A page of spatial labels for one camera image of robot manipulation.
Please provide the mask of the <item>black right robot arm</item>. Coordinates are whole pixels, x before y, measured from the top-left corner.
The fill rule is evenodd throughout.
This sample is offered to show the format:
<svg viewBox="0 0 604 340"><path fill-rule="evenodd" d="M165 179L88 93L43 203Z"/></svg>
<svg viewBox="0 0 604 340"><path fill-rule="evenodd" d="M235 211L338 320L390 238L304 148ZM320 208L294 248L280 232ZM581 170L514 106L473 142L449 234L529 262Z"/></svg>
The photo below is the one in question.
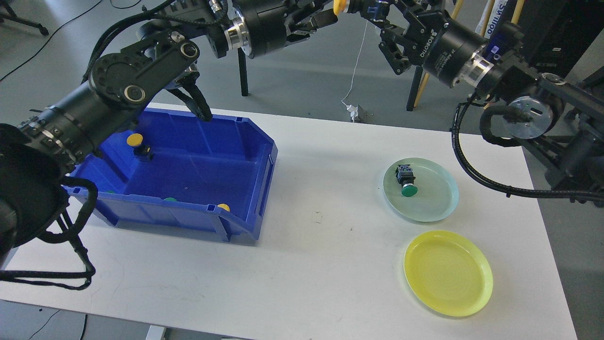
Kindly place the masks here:
<svg viewBox="0 0 604 340"><path fill-rule="evenodd" d="M490 41L456 22L438 0L368 0L359 11L380 29L380 49L395 73L414 65L449 87L474 88L457 105L450 129L453 153L471 179L507 196L603 206L603 101L531 67L520 55L519 26L506 22L503 39ZM483 109L482 138L526 149L546 167L549 190L505 185L470 164L460 129L471 106Z"/></svg>

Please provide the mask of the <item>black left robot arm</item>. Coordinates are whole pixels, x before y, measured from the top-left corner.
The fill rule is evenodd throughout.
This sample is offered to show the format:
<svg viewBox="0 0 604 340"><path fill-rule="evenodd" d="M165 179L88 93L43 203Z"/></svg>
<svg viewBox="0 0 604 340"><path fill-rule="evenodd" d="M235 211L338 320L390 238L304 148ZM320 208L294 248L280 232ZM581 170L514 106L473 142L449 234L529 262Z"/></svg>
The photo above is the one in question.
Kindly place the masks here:
<svg viewBox="0 0 604 340"><path fill-rule="evenodd" d="M78 236L99 190L70 176L112 134L131 127L167 90L198 119L213 118L196 85L194 38L206 36L216 58L236 50L255 58L309 38L338 21L326 0L165 0L121 19L97 40L81 84L18 126L1 125L1 261L40 239L69 242L81 272L1 271L1 280L83 290L96 269Z"/></svg>

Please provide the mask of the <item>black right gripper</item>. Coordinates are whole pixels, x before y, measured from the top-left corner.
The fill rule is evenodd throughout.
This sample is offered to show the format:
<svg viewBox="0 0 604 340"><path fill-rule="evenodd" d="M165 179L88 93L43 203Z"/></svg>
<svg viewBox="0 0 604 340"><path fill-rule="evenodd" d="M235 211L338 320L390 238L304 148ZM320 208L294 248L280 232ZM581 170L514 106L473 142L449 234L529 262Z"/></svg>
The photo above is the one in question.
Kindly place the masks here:
<svg viewBox="0 0 604 340"><path fill-rule="evenodd" d="M421 66L453 87L462 68L486 45L486 38L451 21L444 0L394 0L409 26L380 29L379 49L395 75Z"/></svg>

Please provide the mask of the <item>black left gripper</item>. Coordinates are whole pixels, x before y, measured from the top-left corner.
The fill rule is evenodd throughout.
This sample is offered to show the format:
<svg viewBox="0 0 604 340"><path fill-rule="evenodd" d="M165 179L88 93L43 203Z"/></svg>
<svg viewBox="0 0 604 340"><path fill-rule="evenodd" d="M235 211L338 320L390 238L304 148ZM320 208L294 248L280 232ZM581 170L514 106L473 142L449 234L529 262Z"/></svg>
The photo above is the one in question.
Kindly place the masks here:
<svg viewBox="0 0 604 340"><path fill-rule="evenodd" d="M249 32L244 47L251 60L301 43L320 28L338 22L332 10L324 10L332 0L234 0L235 13L241 17ZM292 15L295 9L321 11L308 17Z"/></svg>

